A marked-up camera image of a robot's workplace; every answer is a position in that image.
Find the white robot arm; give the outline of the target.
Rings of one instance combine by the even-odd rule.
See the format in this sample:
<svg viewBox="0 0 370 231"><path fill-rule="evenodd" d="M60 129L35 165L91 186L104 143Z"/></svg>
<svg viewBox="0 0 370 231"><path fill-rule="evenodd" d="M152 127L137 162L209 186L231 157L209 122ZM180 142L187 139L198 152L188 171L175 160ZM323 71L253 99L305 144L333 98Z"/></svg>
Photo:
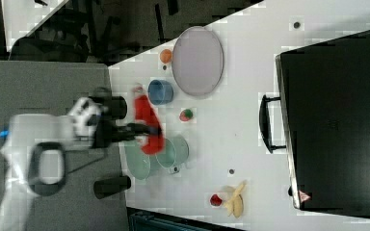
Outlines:
<svg viewBox="0 0 370 231"><path fill-rule="evenodd" d="M0 149L9 164L0 204L0 231L25 231L34 200L63 189L68 152L161 135L155 125L142 122L117 126L101 115L13 116Z"/></svg>

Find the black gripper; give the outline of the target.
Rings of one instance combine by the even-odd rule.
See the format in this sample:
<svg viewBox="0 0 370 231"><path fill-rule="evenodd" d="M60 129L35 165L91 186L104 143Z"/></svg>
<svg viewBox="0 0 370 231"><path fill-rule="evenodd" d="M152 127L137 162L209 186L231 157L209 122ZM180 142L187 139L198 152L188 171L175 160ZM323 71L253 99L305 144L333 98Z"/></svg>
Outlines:
<svg viewBox="0 0 370 231"><path fill-rule="evenodd" d="M128 129L135 135L160 135L159 127L140 123L128 123ZM126 126L117 126L113 121L101 119L93 136L92 148L107 148L114 142L131 141L132 134Z"/></svg>

